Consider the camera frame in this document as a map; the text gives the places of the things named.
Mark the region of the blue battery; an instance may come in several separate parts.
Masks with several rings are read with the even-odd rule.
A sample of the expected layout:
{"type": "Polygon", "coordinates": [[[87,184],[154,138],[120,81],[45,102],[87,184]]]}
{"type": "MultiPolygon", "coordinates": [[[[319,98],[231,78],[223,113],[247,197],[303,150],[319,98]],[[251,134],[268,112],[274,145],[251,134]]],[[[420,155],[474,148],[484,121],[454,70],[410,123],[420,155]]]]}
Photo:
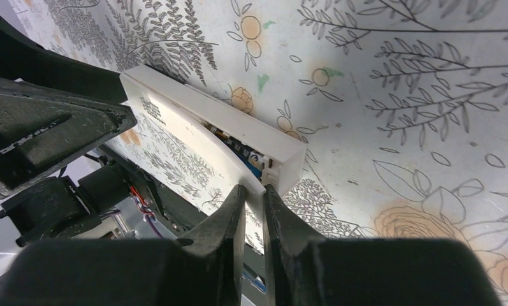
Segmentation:
{"type": "Polygon", "coordinates": [[[258,180],[261,180],[264,168],[262,155],[251,152],[248,157],[244,158],[243,161],[248,169],[254,174],[254,176],[258,180]]]}

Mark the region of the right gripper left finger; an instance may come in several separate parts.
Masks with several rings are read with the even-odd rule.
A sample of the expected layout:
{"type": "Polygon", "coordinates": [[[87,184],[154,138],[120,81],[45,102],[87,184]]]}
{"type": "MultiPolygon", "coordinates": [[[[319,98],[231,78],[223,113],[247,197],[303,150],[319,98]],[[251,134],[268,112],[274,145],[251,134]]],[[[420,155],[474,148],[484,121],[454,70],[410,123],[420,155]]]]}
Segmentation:
{"type": "Polygon", "coordinates": [[[240,305],[245,198],[176,239],[69,239],[28,245],[0,283],[0,305],[240,305]]]}

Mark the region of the white remote control body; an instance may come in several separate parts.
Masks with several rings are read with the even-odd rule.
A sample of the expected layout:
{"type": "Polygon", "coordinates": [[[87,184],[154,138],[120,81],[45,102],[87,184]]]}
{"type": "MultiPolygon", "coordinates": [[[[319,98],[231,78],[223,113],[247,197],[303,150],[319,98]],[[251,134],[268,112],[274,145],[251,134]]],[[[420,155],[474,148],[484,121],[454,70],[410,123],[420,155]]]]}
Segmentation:
{"type": "Polygon", "coordinates": [[[301,179],[307,145],[214,97],[145,66],[119,75],[132,108],[151,117],[207,162],[224,181],[253,197],[271,184],[281,195],[301,179]],[[213,134],[209,124],[262,155],[261,178],[213,134]]]}

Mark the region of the floral patterned table mat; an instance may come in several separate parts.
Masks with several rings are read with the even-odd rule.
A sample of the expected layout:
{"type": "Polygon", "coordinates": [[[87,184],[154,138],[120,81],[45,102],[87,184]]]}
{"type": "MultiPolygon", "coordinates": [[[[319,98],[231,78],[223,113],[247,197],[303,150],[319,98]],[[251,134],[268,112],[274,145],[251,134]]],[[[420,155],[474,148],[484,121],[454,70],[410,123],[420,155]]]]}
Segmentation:
{"type": "Polygon", "coordinates": [[[508,1],[12,1],[28,37],[155,66],[307,146],[329,237],[446,237],[508,305],[508,1]]]}

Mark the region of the white remote battery cover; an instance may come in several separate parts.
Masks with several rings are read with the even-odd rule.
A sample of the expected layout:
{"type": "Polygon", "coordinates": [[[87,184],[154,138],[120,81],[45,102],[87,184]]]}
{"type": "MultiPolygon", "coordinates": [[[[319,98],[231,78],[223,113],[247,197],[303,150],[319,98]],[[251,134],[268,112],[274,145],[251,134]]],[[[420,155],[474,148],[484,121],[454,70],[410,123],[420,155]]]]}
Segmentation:
{"type": "Polygon", "coordinates": [[[232,189],[223,174],[166,129],[164,112],[146,90],[125,82],[136,126],[107,146],[169,187],[205,215],[214,213],[232,189]]]}

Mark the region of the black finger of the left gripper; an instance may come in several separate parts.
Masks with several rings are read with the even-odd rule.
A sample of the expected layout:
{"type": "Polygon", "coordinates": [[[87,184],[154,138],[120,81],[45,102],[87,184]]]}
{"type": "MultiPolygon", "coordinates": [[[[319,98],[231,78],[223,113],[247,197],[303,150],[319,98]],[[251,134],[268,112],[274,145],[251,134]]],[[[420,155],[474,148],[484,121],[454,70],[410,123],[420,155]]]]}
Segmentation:
{"type": "Polygon", "coordinates": [[[126,105],[0,78],[0,200],[136,123],[126,105]]]}

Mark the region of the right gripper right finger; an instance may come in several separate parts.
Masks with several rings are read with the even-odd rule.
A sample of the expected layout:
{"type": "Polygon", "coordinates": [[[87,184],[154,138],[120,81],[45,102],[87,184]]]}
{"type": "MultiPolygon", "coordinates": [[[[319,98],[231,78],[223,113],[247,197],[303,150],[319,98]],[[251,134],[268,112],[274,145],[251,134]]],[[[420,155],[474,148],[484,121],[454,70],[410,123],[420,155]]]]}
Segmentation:
{"type": "Polygon", "coordinates": [[[472,251],[448,239],[326,238],[266,185],[270,305],[499,305],[472,251]]]}

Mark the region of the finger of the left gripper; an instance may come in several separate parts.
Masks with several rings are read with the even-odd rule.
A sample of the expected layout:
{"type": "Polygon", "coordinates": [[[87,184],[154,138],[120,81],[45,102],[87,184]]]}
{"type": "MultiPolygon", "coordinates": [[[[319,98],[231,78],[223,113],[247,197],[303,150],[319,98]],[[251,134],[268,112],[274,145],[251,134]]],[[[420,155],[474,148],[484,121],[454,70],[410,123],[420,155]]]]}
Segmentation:
{"type": "Polygon", "coordinates": [[[0,16],[0,78],[22,80],[119,105],[127,96],[119,74],[44,49],[0,16]]]}

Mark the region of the black battery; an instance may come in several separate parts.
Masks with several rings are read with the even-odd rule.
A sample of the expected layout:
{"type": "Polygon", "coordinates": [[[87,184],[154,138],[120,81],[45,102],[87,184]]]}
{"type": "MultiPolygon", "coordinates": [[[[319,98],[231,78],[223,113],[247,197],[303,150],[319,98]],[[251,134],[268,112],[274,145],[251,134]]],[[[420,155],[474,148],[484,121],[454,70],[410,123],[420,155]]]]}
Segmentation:
{"type": "Polygon", "coordinates": [[[224,131],[220,130],[219,128],[211,125],[211,124],[204,124],[204,126],[220,141],[222,141],[228,148],[230,148],[234,153],[237,153],[240,156],[248,156],[252,149],[244,145],[242,142],[237,140],[236,138],[233,138],[232,136],[228,135],[224,131]]]}

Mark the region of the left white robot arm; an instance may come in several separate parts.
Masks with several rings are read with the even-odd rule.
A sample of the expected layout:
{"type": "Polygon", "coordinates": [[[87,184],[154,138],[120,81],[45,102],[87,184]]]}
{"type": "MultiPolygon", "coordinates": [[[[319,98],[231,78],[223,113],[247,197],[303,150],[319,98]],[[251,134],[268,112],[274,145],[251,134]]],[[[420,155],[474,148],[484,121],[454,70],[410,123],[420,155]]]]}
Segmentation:
{"type": "Polygon", "coordinates": [[[67,165],[133,128],[119,74],[44,49],[0,16],[0,280],[31,242],[89,231],[127,197],[104,166],[67,165]]]}

